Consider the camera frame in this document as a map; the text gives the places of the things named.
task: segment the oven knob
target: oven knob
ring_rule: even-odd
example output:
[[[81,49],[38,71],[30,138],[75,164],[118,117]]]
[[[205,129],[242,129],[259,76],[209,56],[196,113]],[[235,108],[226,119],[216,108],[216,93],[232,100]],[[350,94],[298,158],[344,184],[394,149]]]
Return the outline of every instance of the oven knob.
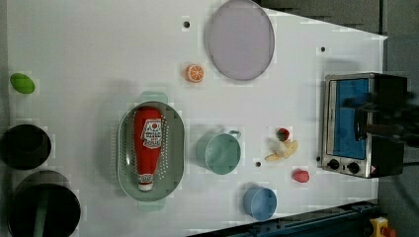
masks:
[[[351,163],[347,167],[352,174],[360,172],[360,166],[357,163]]]
[[[327,164],[330,168],[332,168],[333,170],[337,170],[339,168],[339,161],[332,159],[329,161],[329,163]]]

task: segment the red ketchup bottle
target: red ketchup bottle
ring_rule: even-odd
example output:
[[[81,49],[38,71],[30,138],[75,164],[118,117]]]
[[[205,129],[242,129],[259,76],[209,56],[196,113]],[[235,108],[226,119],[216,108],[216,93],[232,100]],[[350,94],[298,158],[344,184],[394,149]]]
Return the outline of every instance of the red ketchup bottle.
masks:
[[[143,107],[134,115],[134,148],[138,187],[142,191],[153,188],[153,176],[160,156],[162,142],[162,115],[152,107]]]

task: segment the white tabletop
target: white tabletop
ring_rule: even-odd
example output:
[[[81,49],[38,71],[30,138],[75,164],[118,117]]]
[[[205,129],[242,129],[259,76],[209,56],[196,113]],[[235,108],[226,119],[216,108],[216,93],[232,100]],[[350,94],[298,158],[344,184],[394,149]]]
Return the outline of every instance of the white tabletop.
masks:
[[[325,172],[315,157],[324,76],[381,72],[384,38],[266,10],[274,59],[262,76],[237,82],[216,71],[204,44],[206,22],[223,2],[8,1],[10,73],[37,83],[29,96],[10,89],[11,125],[30,122],[51,137],[40,169],[61,172],[80,198],[73,236],[185,236],[252,223],[241,206],[252,184],[276,192],[273,218],[377,198],[377,180]],[[187,63],[204,66],[201,84],[182,77]],[[157,211],[123,192],[115,168],[120,119],[147,90],[165,92],[186,128],[183,180]],[[299,149],[267,163],[278,126],[292,131]],[[196,141],[216,127],[242,132],[240,163],[226,176],[195,161]],[[309,172],[307,184],[292,180],[296,168]]]

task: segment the blue cup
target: blue cup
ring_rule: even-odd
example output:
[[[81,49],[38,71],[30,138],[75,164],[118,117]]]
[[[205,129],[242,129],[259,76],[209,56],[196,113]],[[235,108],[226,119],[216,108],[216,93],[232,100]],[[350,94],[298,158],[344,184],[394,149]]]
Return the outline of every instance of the blue cup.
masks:
[[[271,218],[276,209],[277,196],[270,189],[253,188],[244,195],[244,210],[259,221]]]

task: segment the mug handle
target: mug handle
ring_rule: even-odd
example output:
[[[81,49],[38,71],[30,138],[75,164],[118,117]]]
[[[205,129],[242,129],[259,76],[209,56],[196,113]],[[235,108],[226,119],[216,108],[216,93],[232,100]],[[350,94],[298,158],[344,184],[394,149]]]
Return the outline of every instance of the mug handle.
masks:
[[[231,130],[228,134],[234,136],[236,139],[240,139],[241,133],[237,130]]]

